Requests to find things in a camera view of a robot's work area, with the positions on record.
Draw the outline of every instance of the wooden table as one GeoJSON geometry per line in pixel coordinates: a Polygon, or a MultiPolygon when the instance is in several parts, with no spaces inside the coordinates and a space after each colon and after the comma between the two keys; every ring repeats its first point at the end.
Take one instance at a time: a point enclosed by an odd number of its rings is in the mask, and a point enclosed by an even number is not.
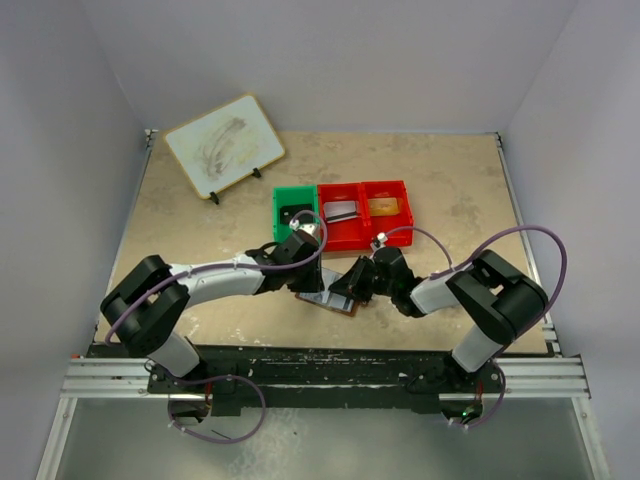
{"type": "MultiPolygon", "coordinates": [[[[272,240],[273,187],[404,180],[415,225],[436,235],[462,261],[483,240],[516,224],[493,136],[281,132],[287,154],[221,194],[221,204],[199,199],[165,142],[158,138],[124,235],[112,284],[143,257],[168,263],[231,258],[272,240]]],[[[527,272],[518,235],[494,250],[527,272]]],[[[414,235],[405,248],[416,275],[444,269],[431,241],[414,235]]],[[[325,254],[323,265],[346,272],[354,254],[325,254]]],[[[290,347],[449,350],[471,327],[460,307],[414,319],[399,314],[387,297],[374,297],[353,318],[297,300],[288,290],[230,297],[186,311],[177,332],[196,344],[290,347]]],[[[96,341],[108,330],[101,319],[96,341]]],[[[541,326],[511,352],[547,351],[541,326]]]]}

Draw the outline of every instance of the whiteboard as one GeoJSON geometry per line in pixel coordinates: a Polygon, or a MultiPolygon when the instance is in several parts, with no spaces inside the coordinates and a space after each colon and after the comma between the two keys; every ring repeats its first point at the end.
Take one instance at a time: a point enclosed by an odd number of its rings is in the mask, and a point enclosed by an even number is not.
{"type": "Polygon", "coordinates": [[[280,139],[250,94],[170,130],[164,138],[203,199],[284,155],[280,139]]]}

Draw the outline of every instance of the green tray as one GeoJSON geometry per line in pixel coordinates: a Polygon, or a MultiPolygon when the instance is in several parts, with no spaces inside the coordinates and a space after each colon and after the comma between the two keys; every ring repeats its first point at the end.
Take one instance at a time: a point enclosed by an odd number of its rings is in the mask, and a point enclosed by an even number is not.
{"type": "Polygon", "coordinates": [[[280,208],[288,205],[310,203],[318,213],[318,188],[315,185],[302,187],[276,187],[273,189],[273,239],[284,242],[291,233],[289,225],[280,224],[280,208]]]}

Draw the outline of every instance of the gray floor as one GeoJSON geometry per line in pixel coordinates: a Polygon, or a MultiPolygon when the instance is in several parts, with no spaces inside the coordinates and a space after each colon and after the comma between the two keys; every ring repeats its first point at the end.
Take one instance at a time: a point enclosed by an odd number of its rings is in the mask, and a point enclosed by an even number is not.
{"type": "MultiPolygon", "coordinates": [[[[227,435],[257,418],[214,418],[227,435]]],[[[81,400],[59,479],[590,479],[571,402],[509,400],[468,433],[398,410],[269,411],[240,445],[167,428],[162,400],[81,400]]]]}

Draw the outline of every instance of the white wall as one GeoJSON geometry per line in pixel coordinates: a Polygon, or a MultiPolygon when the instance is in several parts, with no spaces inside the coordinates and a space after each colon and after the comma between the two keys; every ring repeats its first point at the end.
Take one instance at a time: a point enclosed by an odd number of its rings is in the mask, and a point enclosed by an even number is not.
{"type": "MultiPolygon", "coordinates": [[[[566,241],[553,316],[582,353],[616,478],[640,471],[640,2],[581,1],[506,134],[525,221],[566,241]]],[[[544,283],[555,247],[534,238],[544,283]]]]}
{"type": "Polygon", "coordinates": [[[34,478],[89,345],[144,133],[82,5],[0,2],[0,477],[34,478]]]}
{"type": "Polygon", "coordinates": [[[576,0],[84,0],[145,125],[246,91],[301,130],[506,127],[576,0]]]}

